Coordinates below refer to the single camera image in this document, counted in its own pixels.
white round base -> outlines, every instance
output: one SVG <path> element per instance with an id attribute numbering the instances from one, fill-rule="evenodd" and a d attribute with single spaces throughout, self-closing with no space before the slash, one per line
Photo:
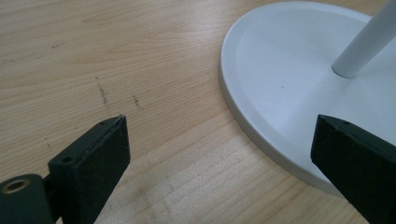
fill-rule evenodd
<path id="1" fill-rule="evenodd" d="M 310 159 L 318 114 L 396 145 L 396 41 L 356 77 L 332 70 L 370 19 L 331 5 L 276 3 L 240 18 L 221 50 L 220 86 L 247 136 L 290 173 L 339 196 Z"/>

light wood surface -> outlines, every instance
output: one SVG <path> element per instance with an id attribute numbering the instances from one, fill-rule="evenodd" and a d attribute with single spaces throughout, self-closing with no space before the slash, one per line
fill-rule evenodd
<path id="1" fill-rule="evenodd" d="M 95 123 L 128 119 L 132 163 L 96 223 L 366 223 L 259 151 L 219 90 L 221 43 L 259 0 L 2 0 L 0 181 Z M 374 14 L 383 0 L 329 0 Z"/>

wood grain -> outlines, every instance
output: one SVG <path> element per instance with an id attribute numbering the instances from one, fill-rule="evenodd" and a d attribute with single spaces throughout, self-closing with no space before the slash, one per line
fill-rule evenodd
<path id="1" fill-rule="evenodd" d="M 123 114 L 133 161 L 96 223 L 365 223 L 267 158 L 223 101 L 225 34 L 273 2 L 1 1 L 0 181 L 47 175 L 49 159 Z"/>

